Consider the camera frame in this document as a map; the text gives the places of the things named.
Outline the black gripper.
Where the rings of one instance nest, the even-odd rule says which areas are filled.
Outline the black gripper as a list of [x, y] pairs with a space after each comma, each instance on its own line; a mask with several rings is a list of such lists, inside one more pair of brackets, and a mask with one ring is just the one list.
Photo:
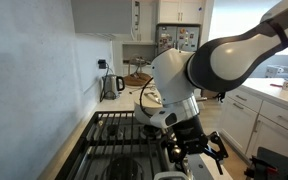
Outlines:
[[220, 175], [223, 174], [221, 164], [228, 157], [227, 150], [217, 131], [205, 135], [198, 116], [193, 116], [175, 124], [175, 139], [167, 142], [167, 153], [171, 163], [178, 163], [187, 154], [205, 153], [214, 159]]

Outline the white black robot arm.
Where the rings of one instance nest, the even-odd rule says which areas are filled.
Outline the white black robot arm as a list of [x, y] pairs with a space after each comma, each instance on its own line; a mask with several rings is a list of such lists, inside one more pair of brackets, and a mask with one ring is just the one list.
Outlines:
[[287, 47], [288, 0], [281, 0], [257, 26], [241, 35], [213, 39], [195, 52], [171, 48], [156, 56], [152, 74], [162, 109], [152, 115], [150, 123], [173, 129], [176, 139], [167, 143], [170, 160], [180, 162], [188, 154], [201, 153], [216, 162], [227, 158], [219, 135], [204, 134], [193, 91], [231, 91], [263, 61]]

